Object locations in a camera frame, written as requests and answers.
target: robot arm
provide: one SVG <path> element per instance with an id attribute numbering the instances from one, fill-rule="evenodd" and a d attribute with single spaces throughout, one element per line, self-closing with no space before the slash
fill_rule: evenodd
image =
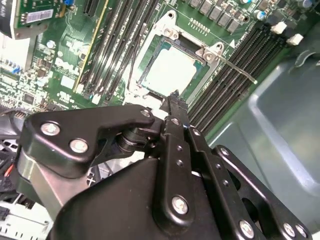
<path id="1" fill-rule="evenodd" d="M 25 121 L 15 167 L 55 221 L 48 239 L 312 238 L 229 149 L 208 147 L 183 102 L 168 97 L 162 114 L 124 105 Z M 91 166 L 134 151 L 144 159 L 88 188 Z"/>

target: motherboard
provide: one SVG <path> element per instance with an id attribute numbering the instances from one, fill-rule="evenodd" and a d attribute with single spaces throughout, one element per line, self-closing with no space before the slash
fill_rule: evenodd
<path id="1" fill-rule="evenodd" d="M 319 20 L 317 4 L 3 0 L 0 105 L 158 109 L 178 90 L 190 123 L 207 135 L 300 44 Z"/>

